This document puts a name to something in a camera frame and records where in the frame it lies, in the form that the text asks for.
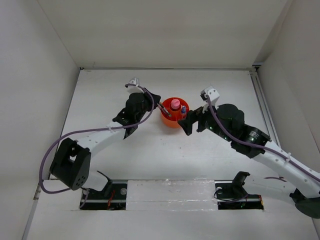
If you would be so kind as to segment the clear blue spray bottle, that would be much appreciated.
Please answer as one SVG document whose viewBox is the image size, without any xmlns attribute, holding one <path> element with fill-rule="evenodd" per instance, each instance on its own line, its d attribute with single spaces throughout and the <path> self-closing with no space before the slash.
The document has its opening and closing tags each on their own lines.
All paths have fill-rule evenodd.
<svg viewBox="0 0 320 240">
<path fill-rule="evenodd" d="M 180 111 L 180 115 L 182 118 L 184 118 L 187 114 L 187 107 L 185 105 L 181 106 L 181 111 Z"/>
</svg>

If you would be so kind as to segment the orange capped red pen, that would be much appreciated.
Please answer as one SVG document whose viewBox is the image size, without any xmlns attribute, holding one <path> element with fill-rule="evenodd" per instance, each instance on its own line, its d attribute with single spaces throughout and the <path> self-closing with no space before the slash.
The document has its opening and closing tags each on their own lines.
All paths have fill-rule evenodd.
<svg viewBox="0 0 320 240">
<path fill-rule="evenodd" d="M 171 117 L 172 115 L 170 114 L 170 112 L 163 106 L 162 103 L 158 103 L 157 107 L 168 117 Z"/>
</svg>

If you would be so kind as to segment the pink capped glue bottle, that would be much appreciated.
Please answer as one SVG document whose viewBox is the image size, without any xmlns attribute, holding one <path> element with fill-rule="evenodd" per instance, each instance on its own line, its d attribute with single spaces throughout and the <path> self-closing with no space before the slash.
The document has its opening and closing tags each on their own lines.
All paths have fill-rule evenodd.
<svg viewBox="0 0 320 240">
<path fill-rule="evenodd" d="M 181 107 L 180 100 L 177 98 L 172 99 L 172 101 L 170 102 L 170 109 L 173 111 L 178 111 L 180 107 Z"/>
</svg>

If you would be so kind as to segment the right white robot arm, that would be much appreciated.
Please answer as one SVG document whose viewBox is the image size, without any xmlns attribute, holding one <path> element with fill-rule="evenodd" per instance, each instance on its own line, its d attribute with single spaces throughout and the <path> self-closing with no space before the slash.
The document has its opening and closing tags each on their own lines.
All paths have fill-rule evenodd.
<svg viewBox="0 0 320 240">
<path fill-rule="evenodd" d="M 188 136 L 194 123 L 198 123 L 198 133 L 204 130 L 215 133 L 229 142 L 237 153 L 267 166 L 278 175 L 257 178 L 245 171 L 238 172 L 228 187 L 216 193 L 226 197 L 225 203 L 238 202 L 248 195 L 265 195 L 295 206 L 308 217 L 319 219 L 320 174 L 283 151 L 266 133 L 247 125 L 242 110 L 228 103 L 210 106 L 207 110 L 199 107 L 178 121 Z"/>
</svg>

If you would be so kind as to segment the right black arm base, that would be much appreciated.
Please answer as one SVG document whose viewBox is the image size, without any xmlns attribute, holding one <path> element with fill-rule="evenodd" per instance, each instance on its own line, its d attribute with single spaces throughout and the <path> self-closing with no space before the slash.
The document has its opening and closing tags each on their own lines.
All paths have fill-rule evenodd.
<svg viewBox="0 0 320 240">
<path fill-rule="evenodd" d="M 240 171 L 232 180 L 215 181 L 214 199 L 218 210 L 264 210 L 262 197 L 248 194 L 243 185 L 250 174 Z"/>
</svg>

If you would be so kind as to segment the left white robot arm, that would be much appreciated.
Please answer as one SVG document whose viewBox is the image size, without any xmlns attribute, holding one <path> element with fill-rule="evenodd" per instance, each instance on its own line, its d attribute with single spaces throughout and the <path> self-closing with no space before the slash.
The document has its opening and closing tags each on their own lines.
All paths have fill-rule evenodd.
<svg viewBox="0 0 320 240">
<path fill-rule="evenodd" d="M 113 181 L 100 171 L 91 171 L 91 160 L 113 143 L 133 134 L 144 115 L 157 108 L 160 100 L 161 96 L 153 93 L 131 93 L 125 107 L 106 130 L 95 130 L 78 140 L 64 139 L 51 163 L 50 173 L 73 191 L 94 190 L 98 197 L 107 198 L 111 194 Z"/>
</svg>

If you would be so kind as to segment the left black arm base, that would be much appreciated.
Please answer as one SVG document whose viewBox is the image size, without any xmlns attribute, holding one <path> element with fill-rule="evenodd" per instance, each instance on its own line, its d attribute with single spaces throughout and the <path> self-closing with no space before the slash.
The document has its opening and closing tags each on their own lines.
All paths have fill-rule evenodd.
<svg viewBox="0 0 320 240">
<path fill-rule="evenodd" d="M 79 203 L 80 210 L 124 211 L 127 205 L 128 181 L 112 180 L 101 171 L 89 175 L 89 183 L 101 190 L 83 188 Z"/>
</svg>

